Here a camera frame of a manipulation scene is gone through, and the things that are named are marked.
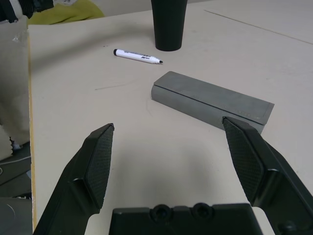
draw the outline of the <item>fabric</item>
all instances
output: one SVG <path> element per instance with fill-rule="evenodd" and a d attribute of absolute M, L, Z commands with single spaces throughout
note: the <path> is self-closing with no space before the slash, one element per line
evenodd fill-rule
<path fill-rule="evenodd" d="M 104 17 L 102 11 L 89 0 L 77 0 L 72 5 L 70 1 L 55 2 L 53 8 L 35 13 L 28 24 L 59 24 L 101 17 Z"/>

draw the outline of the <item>beige table surface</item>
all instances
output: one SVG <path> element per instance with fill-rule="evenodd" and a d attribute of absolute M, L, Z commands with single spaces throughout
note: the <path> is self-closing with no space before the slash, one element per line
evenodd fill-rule
<path fill-rule="evenodd" d="M 313 46 L 208 13 L 212 2 L 188 6 L 175 52 L 155 49 L 151 11 L 29 27 L 35 224 L 85 137 L 110 122 L 107 194 L 87 235 L 108 234 L 117 207 L 247 202 L 225 132 L 151 100 L 153 83 L 170 70 L 274 103 L 262 136 L 313 192 Z M 115 57 L 115 48 L 164 64 Z"/>
<path fill-rule="evenodd" d="M 212 0 L 205 10 L 313 44 L 312 0 Z"/>

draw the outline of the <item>gray metal block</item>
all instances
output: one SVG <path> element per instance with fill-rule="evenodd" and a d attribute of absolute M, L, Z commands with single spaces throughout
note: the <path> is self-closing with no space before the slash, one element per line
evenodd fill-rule
<path fill-rule="evenodd" d="M 151 90 L 153 100 L 224 129 L 225 116 L 248 122 L 262 132 L 274 104 L 176 72 L 168 72 Z"/>

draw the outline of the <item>white marker barrel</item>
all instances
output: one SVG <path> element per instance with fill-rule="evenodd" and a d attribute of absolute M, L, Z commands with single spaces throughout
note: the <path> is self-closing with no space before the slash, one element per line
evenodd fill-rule
<path fill-rule="evenodd" d="M 124 57 L 124 58 L 128 58 L 128 59 L 133 59 L 133 60 L 138 60 L 138 61 L 142 61 L 142 62 L 147 62 L 150 64 L 162 64 L 163 63 L 163 61 L 155 58 L 154 56 L 144 55 L 144 54 L 140 54 L 137 52 L 115 49 L 113 53 L 116 56 L 120 56 L 120 57 Z"/>

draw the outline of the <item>black cylindrical object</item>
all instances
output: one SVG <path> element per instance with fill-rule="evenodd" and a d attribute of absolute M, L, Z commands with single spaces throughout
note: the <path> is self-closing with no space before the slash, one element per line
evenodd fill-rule
<path fill-rule="evenodd" d="M 5 21 L 5 20 L 6 20 L 6 15 L 5 15 L 4 10 L 0 4 L 0 23 L 1 23 L 1 21 Z"/>
<path fill-rule="evenodd" d="M 151 0 L 156 48 L 173 51 L 181 48 L 188 0 Z"/>

